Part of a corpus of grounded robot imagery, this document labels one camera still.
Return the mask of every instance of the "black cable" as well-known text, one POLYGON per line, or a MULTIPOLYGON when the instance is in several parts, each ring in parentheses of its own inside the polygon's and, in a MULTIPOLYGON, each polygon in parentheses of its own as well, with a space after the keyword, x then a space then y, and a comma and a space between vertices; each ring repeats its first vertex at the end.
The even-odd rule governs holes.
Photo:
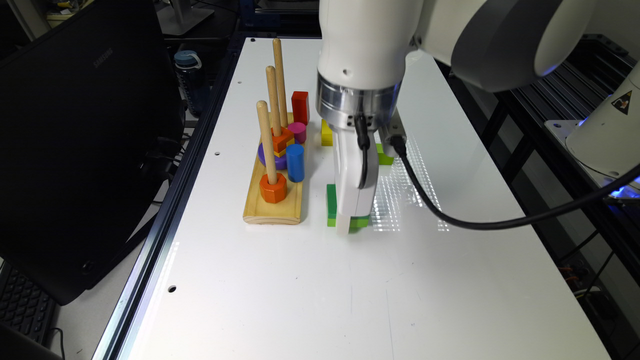
POLYGON ((563 261, 567 260, 568 258, 570 258, 571 256, 573 256, 575 253, 577 253, 578 251, 580 251, 580 249, 582 249, 585 245, 587 245, 591 240, 593 240, 593 238, 596 237, 596 235, 598 235, 598 230, 594 231, 591 235, 589 235, 588 238, 586 238, 583 242, 581 242, 578 246, 576 246, 575 248, 573 248, 571 251, 569 251, 567 254, 565 254, 563 257, 561 257, 558 260, 558 264, 562 263, 563 261))
POLYGON ((431 212, 433 212, 439 219, 448 222, 451 225, 458 226, 465 229, 471 230, 503 230, 503 229, 511 229, 524 225, 531 225, 533 223, 537 223, 542 220, 550 219, 556 216, 560 216, 571 212, 573 210, 577 210, 591 202, 602 200, 603 197, 609 195, 612 191, 618 190, 621 187, 631 183, 638 176, 640 176, 640 164, 636 165, 633 169, 629 170, 626 174, 618 178, 617 180, 611 182, 609 185, 606 185, 590 194, 587 194, 581 198, 570 201, 563 205, 557 206, 553 209, 549 209, 545 212, 542 212, 537 215, 532 216, 524 216, 521 218, 505 220, 505 221, 497 221, 497 222, 468 222, 463 220, 458 220, 453 218, 438 209, 429 199, 427 193, 424 191, 416 174, 413 172, 413 168, 411 164, 409 164, 409 160, 407 159, 407 149, 404 145, 404 140, 401 137, 392 137, 391 145, 396 150, 396 153, 400 156, 402 163, 404 164, 405 169, 413 183, 413 186, 420 194, 420 197, 424 201, 425 205, 431 212))
POLYGON ((633 348, 631 348, 631 350, 627 353, 627 355, 625 355, 625 356, 622 358, 622 360, 627 360, 627 358, 628 358, 629 356, 631 356, 631 354, 633 354, 633 352, 634 352, 634 351, 636 351, 636 349, 638 348, 638 346, 640 346, 640 341, 638 341, 638 342, 636 343, 636 345, 635 345, 633 348))
POLYGON ((363 189, 367 182, 367 172, 369 172, 369 164, 367 161, 367 149, 362 149, 362 173, 360 173, 360 183, 358 189, 363 189))
POLYGON ((49 330, 57 330, 60 333, 60 353, 62 354, 62 360, 65 360, 66 356, 64 355, 64 333, 62 332, 62 329, 51 328, 49 330))
POLYGON ((585 290, 585 292, 582 294, 583 298, 585 298, 585 299, 587 298, 587 295, 589 295, 589 292, 591 292, 591 288, 593 287, 593 285, 595 285, 596 280, 598 280, 598 278, 600 277, 600 274, 602 274, 602 272, 604 271, 604 268, 607 267, 607 265, 609 264, 609 261, 611 260, 613 255, 614 255, 614 253, 612 251, 611 254, 609 254, 609 256, 607 256, 607 260, 604 261, 604 263, 600 267, 600 270, 598 270, 596 275, 593 277, 593 280, 591 280, 591 283, 589 283, 589 286, 587 286, 587 290, 585 290))
POLYGON ((358 147, 362 150, 362 172, 360 173, 360 183, 358 189, 364 189, 364 185, 367 182, 367 172, 369 172, 369 159, 367 151, 371 146, 369 140, 369 132, 367 126, 367 119, 363 114, 356 116, 356 134, 358 135, 358 147))

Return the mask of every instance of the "water bottle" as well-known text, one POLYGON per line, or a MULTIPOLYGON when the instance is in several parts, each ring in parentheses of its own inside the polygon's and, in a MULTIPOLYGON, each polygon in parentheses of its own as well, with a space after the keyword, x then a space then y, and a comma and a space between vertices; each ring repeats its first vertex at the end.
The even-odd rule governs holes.
POLYGON ((204 111, 211 92, 202 62, 198 54, 192 50, 178 51, 173 59, 176 64, 180 88, 187 99, 189 112, 193 116, 199 117, 204 111))

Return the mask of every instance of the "wooden peg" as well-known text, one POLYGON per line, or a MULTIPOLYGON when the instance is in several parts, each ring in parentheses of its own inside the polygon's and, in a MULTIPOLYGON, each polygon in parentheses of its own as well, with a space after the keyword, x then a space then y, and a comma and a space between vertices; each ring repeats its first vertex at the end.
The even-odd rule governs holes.
POLYGON ((269 126, 269 110, 267 108, 267 103, 260 100, 256 104, 256 108, 258 109, 260 134, 262 135, 262 150, 264 151, 264 162, 267 167, 269 184, 276 185, 278 183, 278 175, 276 172, 275 155, 273 154, 273 140, 271 139, 271 126, 269 126))
POLYGON ((282 65, 282 44, 280 39, 273 39, 273 57, 276 63, 276 79, 278 81, 278 100, 280 103, 280 124, 282 127, 289 126, 287 116, 287 94, 284 89, 284 67, 282 65))
POLYGON ((273 126, 273 135, 280 136, 282 134, 280 107, 278 104, 276 69, 273 66, 267 66, 267 86, 269 87, 269 103, 271 104, 271 124, 273 126))

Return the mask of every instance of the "colorful blocks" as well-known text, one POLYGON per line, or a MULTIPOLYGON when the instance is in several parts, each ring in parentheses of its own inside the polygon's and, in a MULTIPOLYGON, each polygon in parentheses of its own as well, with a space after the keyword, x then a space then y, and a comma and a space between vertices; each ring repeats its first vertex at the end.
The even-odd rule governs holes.
POLYGON ((282 128, 282 134, 280 134, 280 136, 273 136, 274 153, 278 156, 287 146, 293 145, 294 141, 293 133, 287 128, 282 128))
POLYGON ((284 149, 284 150, 280 151, 279 153, 274 151, 273 155, 275 155, 277 158, 283 158, 283 157, 285 157, 286 153, 287 153, 287 149, 284 149))
MULTIPOLYGON (((262 165, 264 165, 264 150, 262 149, 262 143, 258 145, 258 158, 262 165)), ((287 170, 287 157, 275 157, 276 160, 276 170, 287 170)))
POLYGON ((287 147, 287 172, 289 181, 301 182, 304 180, 304 148, 302 145, 287 147))
POLYGON ((333 131, 325 119, 322 119, 321 135, 322 146, 333 146, 333 131))
MULTIPOLYGON (((335 184, 327 184, 327 227, 336 226, 338 214, 338 201, 336 200, 335 184)), ((349 221, 350 228, 363 228, 369 226, 369 216, 352 216, 349 221)))
POLYGON ((309 124, 309 93, 306 91, 294 91, 291 95, 293 106, 293 121, 309 124))
POLYGON ((393 165, 393 159, 390 156, 387 156, 382 149, 382 144, 376 144, 376 148, 378 148, 378 164, 380 165, 393 165))
POLYGON ((307 141, 307 125, 301 122, 294 122, 289 124, 288 129, 293 133, 296 142, 304 144, 304 142, 307 141))
POLYGON ((287 179, 280 173, 277 176, 278 182, 275 185, 269 184, 267 174, 260 179, 260 195, 268 203, 276 204, 287 197, 287 179))

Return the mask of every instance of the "pink block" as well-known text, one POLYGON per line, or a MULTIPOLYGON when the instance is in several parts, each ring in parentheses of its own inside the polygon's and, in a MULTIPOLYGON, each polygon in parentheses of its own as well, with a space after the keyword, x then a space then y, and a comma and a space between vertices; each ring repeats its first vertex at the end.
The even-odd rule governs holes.
POLYGON ((293 137, 300 143, 304 144, 307 141, 307 126, 301 122, 294 122, 289 124, 289 131, 293 133, 293 137))

